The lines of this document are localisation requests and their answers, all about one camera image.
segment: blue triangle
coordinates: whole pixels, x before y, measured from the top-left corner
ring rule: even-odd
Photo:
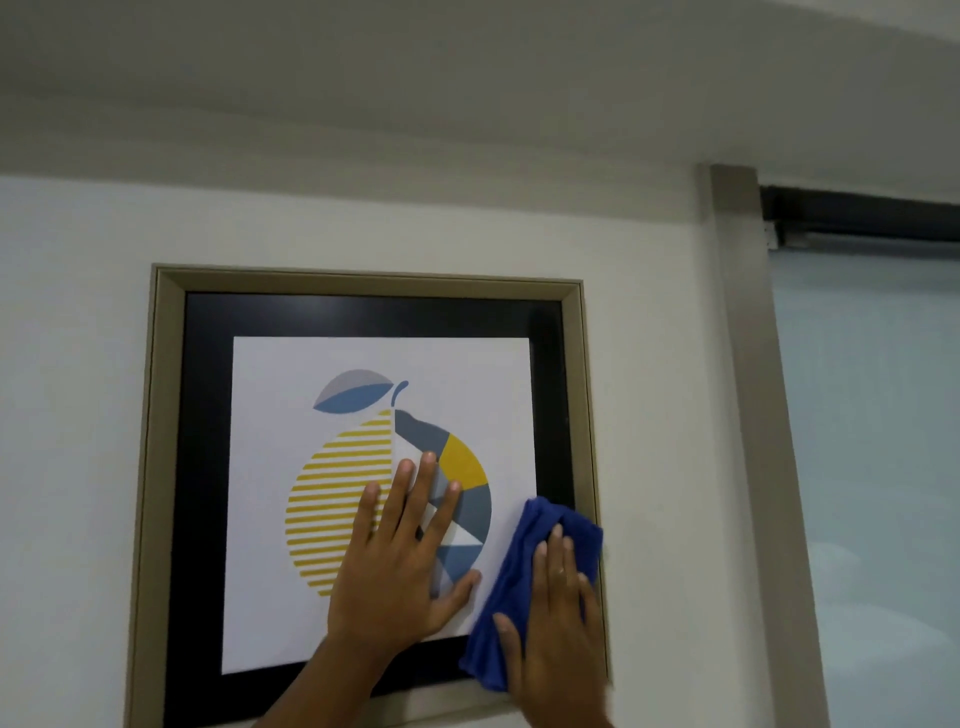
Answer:
[[[482,546],[441,546],[437,549],[437,560],[456,583],[470,570],[482,550]]]

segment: microfiber cloth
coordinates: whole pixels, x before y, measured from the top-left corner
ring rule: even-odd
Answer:
[[[544,497],[528,500],[487,603],[470,632],[467,651],[460,660],[460,669],[473,675],[489,691],[507,690],[507,669],[493,615],[497,612],[507,615],[526,643],[534,549],[546,540],[557,523],[564,527],[564,535],[573,539],[577,571],[586,574],[591,584],[596,581],[603,529],[576,511],[555,505]]]

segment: left hand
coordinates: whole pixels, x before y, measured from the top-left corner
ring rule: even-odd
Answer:
[[[472,570],[448,595],[430,597],[437,548],[461,491],[457,481],[447,486],[443,503],[418,541],[417,529],[436,467],[436,454],[425,452],[408,495],[414,464],[400,462],[375,532],[373,513],[379,487],[375,483],[367,486],[330,596],[327,639],[363,650],[384,667],[397,653],[439,632],[467,605],[470,592],[480,581],[480,572]]]

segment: right hand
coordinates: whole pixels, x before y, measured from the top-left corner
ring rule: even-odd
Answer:
[[[534,552],[526,654],[510,618],[493,615],[508,689],[532,728],[609,728],[600,606],[563,533],[557,524]]]

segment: wall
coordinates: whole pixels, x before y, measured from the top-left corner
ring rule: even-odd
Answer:
[[[695,170],[410,144],[344,159],[0,128],[5,727],[121,724],[154,262],[582,279],[614,718],[770,724]]]

